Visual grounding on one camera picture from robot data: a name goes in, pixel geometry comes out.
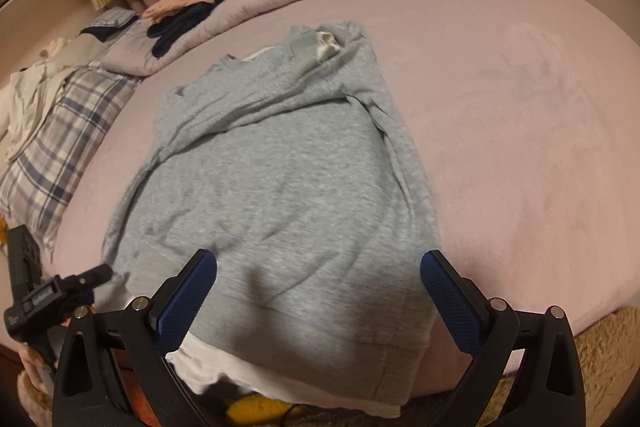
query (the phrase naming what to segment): black clamp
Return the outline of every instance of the black clamp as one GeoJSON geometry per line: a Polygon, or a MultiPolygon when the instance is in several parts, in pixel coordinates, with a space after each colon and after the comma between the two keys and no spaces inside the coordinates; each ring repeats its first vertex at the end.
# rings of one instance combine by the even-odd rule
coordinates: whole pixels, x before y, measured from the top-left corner
{"type": "Polygon", "coordinates": [[[162,427],[208,424],[164,359],[184,340],[216,279],[215,256],[198,250],[151,298],[123,311],[74,311],[65,337],[53,398],[53,425],[141,427],[111,349],[125,349],[140,387],[162,427]]]}
{"type": "Polygon", "coordinates": [[[424,254],[420,277],[458,349],[473,359],[433,427],[474,427],[511,355],[524,349],[513,387],[492,427],[584,427],[580,360],[564,311],[514,311],[486,299],[438,250],[424,254]]]}
{"type": "Polygon", "coordinates": [[[11,338],[36,350],[55,373],[56,356],[47,331],[69,319],[80,304],[93,304],[94,288],[108,282],[113,272],[102,264],[80,275],[56,275],[40,283],[40,249],[27,228],[9,230],[7,239],[14,304],[4,311],[4,326],[11,338]]]}

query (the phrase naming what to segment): beige carpet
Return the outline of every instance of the beige carpet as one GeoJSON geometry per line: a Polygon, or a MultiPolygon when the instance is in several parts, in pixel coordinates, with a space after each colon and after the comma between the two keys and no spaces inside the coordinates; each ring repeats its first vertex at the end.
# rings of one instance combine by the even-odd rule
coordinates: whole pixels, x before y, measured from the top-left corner
{"type": "MultiPolygon", "coordinates": [[[[622,399],[640,367],[640,307],[624,307],[576,337],[584,377],[587,427],[600,427],[622,399]]],[[[500,380],[479,425],[495,420],[509,394],[513,377],[500,380]]],[[[23,407],[38,427],[51,425],[50,400],[34,389],[24,373],[18,379],[23,407]]],[[[287,427],[426,427],[447,394],[411,400],[402,416],[388,420],[346,410],[321,410],[286,422],[287,427]]]]}

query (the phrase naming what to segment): pillow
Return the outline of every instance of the pillow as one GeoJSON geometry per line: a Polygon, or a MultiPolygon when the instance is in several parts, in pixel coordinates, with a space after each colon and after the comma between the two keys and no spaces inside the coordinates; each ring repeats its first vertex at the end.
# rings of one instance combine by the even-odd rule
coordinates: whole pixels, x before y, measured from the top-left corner
{"type": "Polygon", "coordinates": [[[81,67],[31,143],[0,178],[0,215],[26,225],[50,255],[62,215],[86,166],[128,102],[137,79],[81,67]]]}
{"type": "Polygon", "coordinates": [[[139,15],[133,10],[115,7],[101,13],[91,23],[80,31],[80,34],[90,34],[100,42],[104,42],[117,31],[123,30],[136,21],[139,15]]]}
{"type": "Polygon", "coordinates": [[[52,60],[61,66],[85,66],[104,53],[111,44],[111,39],[101,42],[91,34],[81,33],[71,39],[52,60]]]}
{"type": "MultiPolygon", "coordinates": [[[[4,172],[7,170],[9,166],[6,160],[4,159],[6,150],[9,147],[9,142],[10,140],[7,134],[2,136],[2,139],[0,139],[0,176],[4,174],[4,172]]],[[[6,226],[4,217],[0,215],[0,250],[2,250],[2,253],[4,253],[5,255],[7,254],[6,247],[5,247],[6,236],[4,235],[4,232],[6,231],[6,229],[7,229],[7,226],[6,226]]]]}

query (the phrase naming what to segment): blue gripper pad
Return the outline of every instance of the blue gripper pad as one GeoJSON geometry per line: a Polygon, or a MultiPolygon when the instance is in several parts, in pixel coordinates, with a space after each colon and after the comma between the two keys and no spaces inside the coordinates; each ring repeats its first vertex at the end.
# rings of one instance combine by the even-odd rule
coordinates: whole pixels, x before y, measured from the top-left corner
{"type": "Polygon", "coordinates": [[[431,251],[425,253],[420,261],[420,279],[458,349],[476,357],[482,347],[480,318],[431,251]]]}
{"type": "Polygon", "coordinates": [[[192,267],[191,272],[158,317],[156,347],[163,357],[180,347],[204,299],[216,281],[218,273],[216,256],[209,250],[198,250],[198,253],[201,252],[203,256],[200,261],[192,267]]]}

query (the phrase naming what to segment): bed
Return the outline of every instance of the bed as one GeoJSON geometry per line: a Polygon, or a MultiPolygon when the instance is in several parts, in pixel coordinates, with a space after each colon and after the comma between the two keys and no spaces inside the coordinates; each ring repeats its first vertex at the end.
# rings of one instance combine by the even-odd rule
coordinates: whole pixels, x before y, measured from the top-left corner
{"type": "Polygon", "coordinates": [[[26,225],[43,257],[53,251],[60,220],[85,167],[139,84],[137,77],[100,66],[105,52],[137,17],[122,8],[101,13],[75,38],[58,39],[54,48],[43,50],[33,66],[12,75],[2,89],[2,110],[14,121],[6,122],[0,141],[0,216],[10,228],[26,225]],[[43,87],[44,95],[23,88],[40,74],[39,86],[62,81],[43,87]],[[19,117],[38,114],[41,106],[40,123],[29,123],[27,136],[19,117]]]}
{"type": "MultiPolygon", "coordinates": [[[[229,0],[162,63],[149,58],[143,23],[135,26],[106,63],[151,76],[87,167],[49,269],[64,274],[97,263],[104,238],[120,233],[111,216],[147,160],[169,95],[224,55],[277,44],[292,25],[341,20],[359,22],[375,50],[430,181],[442,247],[460,273],[520,309],[560,304],[576,334],[638,291],[640,238],[631,223],[640,190],[633,140],[640,55],[584,0],[229,0]]],[[[152,293],[156,283],[136,289],[152,293]]],[[[180,357],[204,361],[197,341],[172,359],[177,366],[180,357]]],[[[221,351],[264,373],[263,360],[221,351]]],[[[235,374],[220,360],[211,370],[242,382],[237,360],[235,374]]],[[[630,360],[627,380],[638,363],[630,360]]],[[[451,389],[466,362],[436,325],[415,368],[415,393],[451,389]]],[[[188,364],[178,374],[197,388],[188,364]]],[[[254,389],[275,395],[268,383],[254,389]]],[[[590,425],[608,413],[599,409],[590,425]]]]}

